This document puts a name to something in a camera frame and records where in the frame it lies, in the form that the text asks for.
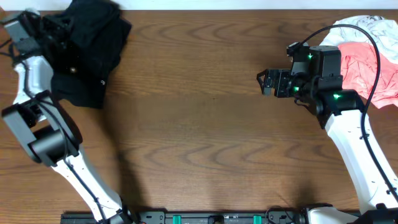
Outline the black t-shirt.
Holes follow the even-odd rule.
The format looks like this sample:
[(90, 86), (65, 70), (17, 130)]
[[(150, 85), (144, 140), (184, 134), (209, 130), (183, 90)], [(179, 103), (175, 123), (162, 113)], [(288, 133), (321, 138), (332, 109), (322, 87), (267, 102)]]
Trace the black t-shirt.
[(120, 16), (120, 8), (113, 1), (73, 0), (59, 16), (72, 23), (70, 40), (87, 47), (108, 23)]

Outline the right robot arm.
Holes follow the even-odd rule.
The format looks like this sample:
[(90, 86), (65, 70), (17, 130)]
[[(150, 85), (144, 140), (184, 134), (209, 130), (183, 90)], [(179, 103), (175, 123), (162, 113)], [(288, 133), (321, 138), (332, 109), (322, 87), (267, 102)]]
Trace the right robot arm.
[(397, 223), (397, 176), (369, 123), (365, 105), (354, 90), (342, 88), (343, 77), (331, 72), (267, 69), (256, 77), (263, 95), (294, 98), (317, 117), (354, 184), (359, 215), (332, 205), (304, 208), (295, 223)]

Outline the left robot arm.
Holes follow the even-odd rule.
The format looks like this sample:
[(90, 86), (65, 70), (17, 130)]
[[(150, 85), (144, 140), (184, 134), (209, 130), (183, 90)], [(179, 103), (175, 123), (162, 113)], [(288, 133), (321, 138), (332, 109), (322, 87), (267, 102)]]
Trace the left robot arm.
[(34, 162), (52, 168), (72, 185), (95, 223), (137, 223), (86, 158), (80, 130), (53, 97), (50, 61), (65, 50), (68, 26), (28, 10), (4, 18), (1, 25), (10, 35), (6, 55), (19, 76), (16, 98), (2, 110), (2, 119)]

